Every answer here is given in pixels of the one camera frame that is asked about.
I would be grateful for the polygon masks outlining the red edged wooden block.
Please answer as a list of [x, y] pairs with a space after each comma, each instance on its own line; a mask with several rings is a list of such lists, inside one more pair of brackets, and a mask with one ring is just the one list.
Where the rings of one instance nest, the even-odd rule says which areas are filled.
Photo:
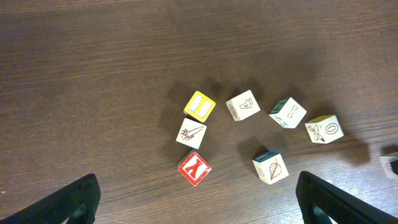
[[319, 116], [305, 123], [305, 129], [312, 143], [329, 144], [344, 136], [335, 114]]

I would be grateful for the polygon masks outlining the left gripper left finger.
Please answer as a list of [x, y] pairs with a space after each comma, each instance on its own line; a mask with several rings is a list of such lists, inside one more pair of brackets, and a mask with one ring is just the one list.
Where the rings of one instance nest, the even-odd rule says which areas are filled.
[[100, 198], [101, 191], [96, 176], [87, 174], [1, 220], [1, 223], [93, 224]]

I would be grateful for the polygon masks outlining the number four wooden block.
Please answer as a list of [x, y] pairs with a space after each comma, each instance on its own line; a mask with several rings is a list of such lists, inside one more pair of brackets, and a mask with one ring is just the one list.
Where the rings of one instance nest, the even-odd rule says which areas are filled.
[[226, 105], [235, 121], [242, 121], [261, 110], [251, 90], [228, 100]]

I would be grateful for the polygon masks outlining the green edged wooden block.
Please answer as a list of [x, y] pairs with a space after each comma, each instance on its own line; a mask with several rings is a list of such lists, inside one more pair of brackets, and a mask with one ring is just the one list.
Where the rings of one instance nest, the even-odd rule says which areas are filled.
[[306, 114], [307, 110], [304, 107], [292, 97], [287, 97], [274, 106], [269, 116], [283, 128], [294, 129]]

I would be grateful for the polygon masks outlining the yellow W wooden block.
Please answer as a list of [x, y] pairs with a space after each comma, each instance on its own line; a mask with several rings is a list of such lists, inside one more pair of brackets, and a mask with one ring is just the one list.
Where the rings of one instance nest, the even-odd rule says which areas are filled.
[[389, 153], [379, 157], [382, 169], [388, 179], [397, 179], [397, 174], [393, 171], [392, 162], [397, 162], [397, 153]]

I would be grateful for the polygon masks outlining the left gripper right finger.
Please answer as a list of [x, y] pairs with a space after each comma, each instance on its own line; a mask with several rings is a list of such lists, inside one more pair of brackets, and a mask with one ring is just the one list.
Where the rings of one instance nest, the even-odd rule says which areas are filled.
[[305, 224], [396, 224], [397, 218], [352, 196], [316, 175], [302, 171], [296, 197]]

